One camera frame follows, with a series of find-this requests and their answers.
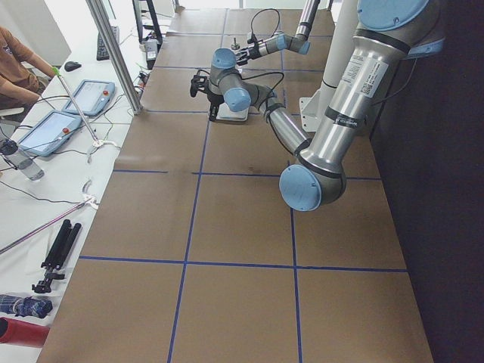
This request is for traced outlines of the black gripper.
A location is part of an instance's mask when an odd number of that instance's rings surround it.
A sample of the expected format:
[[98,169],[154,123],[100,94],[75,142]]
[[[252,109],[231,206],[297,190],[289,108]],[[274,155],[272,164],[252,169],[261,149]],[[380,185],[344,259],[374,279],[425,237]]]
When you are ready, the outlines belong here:
[[247,45],[246,49],[236,53],[236,60],[238,66],[247,65],[249,60],[255,60],[264,56],[265,42],[253,42]]
[[207,99],[209,101],[209,120],[215,121],[216,117],[219,115],[219,108],[220,105],[225,102],[224,96],[220,94],[216,94],[215,92],[211,91],[210,89],[207,90]]

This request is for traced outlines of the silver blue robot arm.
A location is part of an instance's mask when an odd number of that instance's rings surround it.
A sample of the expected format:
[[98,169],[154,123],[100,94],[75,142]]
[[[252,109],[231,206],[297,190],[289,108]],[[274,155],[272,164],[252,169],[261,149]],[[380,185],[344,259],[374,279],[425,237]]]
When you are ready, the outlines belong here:
[[[250,32],[247,34],[247,47],[242,48],[235,54],[236,64],[243,66],[248,64],[250,60],[255,60],[283,50],[289,50],[297,54],[307,54],[310,48],[309,35],[320,2],[320,0],[306,1],[294,36],[288,35],[278,29],[281,23],[279,10],[266,8],[258,11],[250,22]],[[278,15],[278,23],[268,39],[257,39],[253,22],[264,11],[275,11]]]
[[284,148],[296,158],[279,180],[281,196],[288,206],[312,211],[337,200],[346,189],[342,161],[389,67],[404,59],[435,54],[443,46],[443,1],[358,1],[354,49],[340,81],[327,104],[319,104],[320,123],[307,135],[280,103],[272,87],[248,83],[240,65],[268,54],[288,50],[306,54],[318,3],[308,1],[294,35],[276,31],[268,39],[251,36],[239,52],[219,48],[214,52],[207,76],[195,75],[190,93],[206,94],[209,119],[219,106],[233,112],[256,108],[271,126]]

